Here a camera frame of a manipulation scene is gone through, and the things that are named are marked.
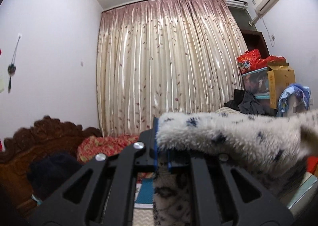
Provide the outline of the white black-patterned fleece garment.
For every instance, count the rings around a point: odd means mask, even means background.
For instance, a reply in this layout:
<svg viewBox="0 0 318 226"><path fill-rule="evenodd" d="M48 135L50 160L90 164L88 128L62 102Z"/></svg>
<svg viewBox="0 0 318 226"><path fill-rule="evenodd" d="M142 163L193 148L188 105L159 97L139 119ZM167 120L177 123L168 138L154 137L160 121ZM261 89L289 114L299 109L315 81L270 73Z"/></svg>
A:
<svg viewBox="0 0 318 226"><path fill-rule="evenodd" d="M157 137L161 151L225 153L283 197L300 185L307 158L317 155L317 111L291 117L165 113Z"/></svg>

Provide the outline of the black clothes pile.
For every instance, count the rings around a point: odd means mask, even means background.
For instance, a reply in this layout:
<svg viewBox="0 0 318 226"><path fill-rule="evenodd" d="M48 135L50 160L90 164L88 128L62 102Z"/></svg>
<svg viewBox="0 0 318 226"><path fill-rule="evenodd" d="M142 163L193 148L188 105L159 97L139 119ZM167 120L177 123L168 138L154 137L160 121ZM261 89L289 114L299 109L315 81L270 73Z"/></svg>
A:
<svg viewBox="0 0 318 226"><path fill-rule="evenodd" d="M263 106L257 101L253 94L245 90L234 90L233 99L224 103L224 106L243 114L265 115Z"/></svg>

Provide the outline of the blue ribbed bed mat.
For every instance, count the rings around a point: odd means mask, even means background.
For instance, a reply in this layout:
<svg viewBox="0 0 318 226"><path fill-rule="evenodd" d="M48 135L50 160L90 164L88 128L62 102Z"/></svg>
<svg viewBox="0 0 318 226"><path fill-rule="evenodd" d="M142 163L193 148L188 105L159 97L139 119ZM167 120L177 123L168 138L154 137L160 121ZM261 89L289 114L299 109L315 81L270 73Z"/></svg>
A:
<svg viewBox="0 0 318 226"><path fill-rule="evenodd" d="M135 204L152 205L154 196L153 180L142 179L141 183L136 185Z"/></svg>

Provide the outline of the beige zigzag bed cover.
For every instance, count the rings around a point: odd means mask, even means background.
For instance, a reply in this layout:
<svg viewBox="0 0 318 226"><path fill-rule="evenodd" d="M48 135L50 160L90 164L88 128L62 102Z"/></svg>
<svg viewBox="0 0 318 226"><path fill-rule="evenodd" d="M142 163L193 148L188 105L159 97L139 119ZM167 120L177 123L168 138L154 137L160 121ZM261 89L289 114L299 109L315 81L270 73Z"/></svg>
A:
<svg viewBox="0 0 318 226"><path fill-rule="evenodd" d="M154 226L152 209L134 209L133 226Z"/></svg>

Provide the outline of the red patchwork quilt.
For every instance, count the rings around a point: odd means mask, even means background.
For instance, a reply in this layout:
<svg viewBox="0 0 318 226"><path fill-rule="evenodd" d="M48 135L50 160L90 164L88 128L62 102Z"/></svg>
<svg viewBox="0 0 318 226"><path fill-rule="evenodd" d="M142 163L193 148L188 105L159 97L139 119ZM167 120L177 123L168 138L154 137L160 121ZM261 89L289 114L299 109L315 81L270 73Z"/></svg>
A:
<svg viewBox="0 0 318 226"><path fill-rule="evenodd" d="M120 135L118 137L96 137L86 138L77 149L77 161L81 164L89 162L98 153L104 153L110 157L119 154L125 147L134 144L139 136Z"/></svg>

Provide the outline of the dark navy pillow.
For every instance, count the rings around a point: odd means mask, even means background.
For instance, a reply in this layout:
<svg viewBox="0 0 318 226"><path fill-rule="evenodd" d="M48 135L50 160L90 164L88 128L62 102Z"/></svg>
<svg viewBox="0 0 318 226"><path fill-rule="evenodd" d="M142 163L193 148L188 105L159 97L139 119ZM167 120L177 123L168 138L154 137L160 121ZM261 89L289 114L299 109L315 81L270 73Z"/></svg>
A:
<svg viewBox="0 0 318 226"><path fill-rule="evenodd" d="M68 153L56 153L31 163L26 176L35 197L44 201L81 167Z"/></svg>

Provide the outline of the carved brown wooden headboard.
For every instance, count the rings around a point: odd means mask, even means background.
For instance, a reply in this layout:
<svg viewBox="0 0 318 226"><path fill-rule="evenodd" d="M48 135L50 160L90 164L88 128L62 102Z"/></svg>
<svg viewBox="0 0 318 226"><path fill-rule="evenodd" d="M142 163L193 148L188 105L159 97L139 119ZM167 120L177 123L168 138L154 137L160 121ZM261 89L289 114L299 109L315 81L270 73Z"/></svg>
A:
<svg viewBox="0 0 318 226"><path fill-rule="evenodd" d="M12 138L6 138L5 151L1 152L1 190L9 198L9 204L24 218L28 217L37 206L31 199L33 188L26 176L29 165L59 152L76 157L78 146L90 136L102 134L95 127L84 129L81 125L45 116L32 127L22 127Z"/></svg>

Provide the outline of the beige patterned folded blanket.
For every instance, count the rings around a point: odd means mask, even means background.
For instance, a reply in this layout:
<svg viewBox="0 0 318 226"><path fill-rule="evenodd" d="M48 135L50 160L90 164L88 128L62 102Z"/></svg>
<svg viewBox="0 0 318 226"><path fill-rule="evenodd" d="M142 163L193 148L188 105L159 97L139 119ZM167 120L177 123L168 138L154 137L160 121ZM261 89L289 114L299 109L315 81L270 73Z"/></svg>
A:
<svg viewBox="0 0 318 226"><path fill-rule="evenodd" d="M237 111L228 107L222 107L220 109L217 109L215 113L240 114L240 111Z"/></svg>

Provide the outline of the transparent plastic storage bin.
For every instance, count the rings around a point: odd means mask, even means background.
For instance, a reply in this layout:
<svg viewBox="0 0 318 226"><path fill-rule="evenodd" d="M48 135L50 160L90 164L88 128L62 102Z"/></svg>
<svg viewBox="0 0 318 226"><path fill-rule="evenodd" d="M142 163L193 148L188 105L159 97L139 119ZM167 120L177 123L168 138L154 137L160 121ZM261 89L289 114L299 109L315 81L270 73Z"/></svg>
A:
<svg viewBox="0 0 318 226"><path fill-rule="evenodd" d="M269 99L269 78L267 68L261 68L242 75L244 89L250 92L255 98Z"/></svg>

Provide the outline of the yellow cardboard box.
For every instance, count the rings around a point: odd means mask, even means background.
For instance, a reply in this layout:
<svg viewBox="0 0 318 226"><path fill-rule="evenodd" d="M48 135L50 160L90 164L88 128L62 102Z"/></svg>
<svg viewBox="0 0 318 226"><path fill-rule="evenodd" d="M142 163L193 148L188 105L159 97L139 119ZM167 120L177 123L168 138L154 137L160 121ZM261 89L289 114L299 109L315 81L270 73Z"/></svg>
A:
<svg viewBox="0 0 318 226"><path fill-rule="evenodd" d="M278 101L283 91L296 82L293 68L288 63L269 62L267 64L267 76L270 90L270 107L278 108Z"/></svg>

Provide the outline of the blue cartoon fabric bundle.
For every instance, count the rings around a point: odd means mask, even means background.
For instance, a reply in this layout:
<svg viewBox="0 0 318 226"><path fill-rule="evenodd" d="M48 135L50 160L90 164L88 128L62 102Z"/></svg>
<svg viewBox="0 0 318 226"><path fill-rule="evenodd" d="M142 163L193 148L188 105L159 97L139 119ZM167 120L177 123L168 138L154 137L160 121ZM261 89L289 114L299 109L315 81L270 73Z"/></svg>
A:
<svg viewBox="0 0 318 226"><path fill-rule="evenodd" d="M289 117L310 109L310 87L298 83L290 84L278 101L277 117Z"/></svg>

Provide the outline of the red plastic bag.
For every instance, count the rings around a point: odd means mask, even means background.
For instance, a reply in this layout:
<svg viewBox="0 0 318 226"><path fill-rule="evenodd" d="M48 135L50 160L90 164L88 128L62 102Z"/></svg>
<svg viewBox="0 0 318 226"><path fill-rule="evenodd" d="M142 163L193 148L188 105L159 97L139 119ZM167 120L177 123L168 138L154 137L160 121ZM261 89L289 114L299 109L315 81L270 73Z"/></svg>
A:
<svg viewBox="0 0 318 226"><path fill-rule="evenodd" d="M246 74L261 68L265 68L269 62L285 63L286 59L283 56L270 55L262 59L258 49L246 51L244 54L237 57L237 62L241 74Z"/></svg>

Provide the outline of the beige leaf-pattern curtain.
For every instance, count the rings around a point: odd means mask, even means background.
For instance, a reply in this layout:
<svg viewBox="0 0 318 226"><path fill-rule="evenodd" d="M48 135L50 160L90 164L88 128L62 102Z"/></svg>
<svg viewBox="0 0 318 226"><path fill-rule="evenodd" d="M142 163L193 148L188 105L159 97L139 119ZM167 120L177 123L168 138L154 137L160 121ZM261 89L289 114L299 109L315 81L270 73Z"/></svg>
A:
<svg viewBox="0 0 318 226"><path fill-rule="evenodd" d="M103 12L96 58L104 136L137 135L167 112L213 112L242 88L246 51L226 0L147 0Z"/></svg>

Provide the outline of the dark wooden wardrobe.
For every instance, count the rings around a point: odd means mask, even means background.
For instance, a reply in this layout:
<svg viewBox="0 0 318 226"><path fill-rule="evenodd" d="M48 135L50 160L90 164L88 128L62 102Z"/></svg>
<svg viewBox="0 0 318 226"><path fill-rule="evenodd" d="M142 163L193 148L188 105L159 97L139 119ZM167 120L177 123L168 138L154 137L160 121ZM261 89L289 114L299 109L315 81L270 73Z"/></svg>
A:
<svg viewBox="0 0 318 226"><path fill-rule="evenodd" d="M242 36L246 43L248 51L257 49L262 59L270 56L269 49L267 48L266 41L261 32L241 29Z"/></svg>

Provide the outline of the hanging wall ornament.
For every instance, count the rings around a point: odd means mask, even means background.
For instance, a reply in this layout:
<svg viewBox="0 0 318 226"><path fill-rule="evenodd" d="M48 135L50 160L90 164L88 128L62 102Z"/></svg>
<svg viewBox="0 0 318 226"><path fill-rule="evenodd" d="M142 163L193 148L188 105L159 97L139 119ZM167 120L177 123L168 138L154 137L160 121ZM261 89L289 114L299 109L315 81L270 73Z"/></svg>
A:
<svg viewBox="0 0 318 226"><path fill-rule="evenodd" d="M8 75L9 75L8 93L11 92L11 88L12 88L12 82L11 81L12 81L12 77L14 76L14 74L16 72L15 61L16 61L17 49L18 49L18 45L19 45L19 42L21 40L21 37L22 37L22 35L19 34L17 42L16 42L16 46L14 48L14 53L12 55L11 63L8 65Z"/></svg>

